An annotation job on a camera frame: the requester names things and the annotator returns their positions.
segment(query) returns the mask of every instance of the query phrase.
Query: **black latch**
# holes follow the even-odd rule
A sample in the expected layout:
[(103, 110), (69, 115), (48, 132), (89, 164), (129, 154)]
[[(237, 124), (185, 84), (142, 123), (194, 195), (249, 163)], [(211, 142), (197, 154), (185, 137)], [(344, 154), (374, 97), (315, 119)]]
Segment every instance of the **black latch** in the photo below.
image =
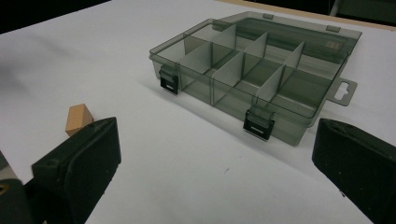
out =
[(247, 110), (244, 122), (244, 129), (249, 133), (253, 133), (258, 137), (268, 140), (271, 136), (271, 132), (274, 129), (275, 121), (272, 119), (265, 120), (259, 118)]
[(177, 94), (178, 77), (174, 74), (174, 71), (167, 67), (161, 67), (160, 76), (161, 86), (173, 94)]

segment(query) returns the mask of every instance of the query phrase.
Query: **plastic organizer box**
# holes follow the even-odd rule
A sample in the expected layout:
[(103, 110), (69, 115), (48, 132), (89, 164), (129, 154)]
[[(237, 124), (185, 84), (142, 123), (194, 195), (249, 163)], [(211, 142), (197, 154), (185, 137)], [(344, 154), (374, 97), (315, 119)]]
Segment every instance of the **plastic organizer box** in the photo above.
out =
[[(245, 12), (206, 20), (150, 51), (161, 86), (244, 121), (260, 138), (296, 146), (326, 100), (348, 105), (340, 78), (361, 32)], [(347, 84), (342, 99), (334, 95)]]

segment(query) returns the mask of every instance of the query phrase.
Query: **small brown block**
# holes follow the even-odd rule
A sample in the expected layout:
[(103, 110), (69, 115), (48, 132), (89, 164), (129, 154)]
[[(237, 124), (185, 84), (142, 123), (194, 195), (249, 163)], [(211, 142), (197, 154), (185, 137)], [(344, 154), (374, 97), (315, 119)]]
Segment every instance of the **small brown block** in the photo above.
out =
[(67, 116), (66, 122), (66, 133), (72, 136), (85, 125), (93, 122), (93, 117), (91, 112), (88, 110), (87, 106), (73, 105), (69, 108), (69, 115)]

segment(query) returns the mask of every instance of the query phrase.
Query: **white tabletop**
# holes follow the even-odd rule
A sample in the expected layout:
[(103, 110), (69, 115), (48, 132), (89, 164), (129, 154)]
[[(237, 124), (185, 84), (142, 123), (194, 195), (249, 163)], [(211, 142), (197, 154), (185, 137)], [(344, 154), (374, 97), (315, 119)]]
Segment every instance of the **white tabletop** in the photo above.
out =
[[(122, 163), (87, 223), (371, 223), (311, 161), (318, 123), (291, 147), (160, 87), (149, 50), (209, 18), (258, 9), (216, 1), (113, 0), (0, 35), (0, 150), (26, 183), (67, 139), (70, 105), (117, 117)], [(396, 145), (396, 33), (362, 31), (341, 77), (359, 86), (337, 119)]]

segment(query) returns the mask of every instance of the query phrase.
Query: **transparent gray plastic box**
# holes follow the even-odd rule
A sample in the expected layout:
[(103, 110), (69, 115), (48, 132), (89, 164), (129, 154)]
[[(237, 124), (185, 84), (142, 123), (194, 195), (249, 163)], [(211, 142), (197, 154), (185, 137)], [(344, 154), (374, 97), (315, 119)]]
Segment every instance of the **transparent gray plastic box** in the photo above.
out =
[[(341, 72), (361, 32), (270, 14), (209, 19), (150, 51), (161, 86), (297, 146), (326, 100), (348, 105), (357, 83)], [(342, 99), (334, 95), (347, 83)]]

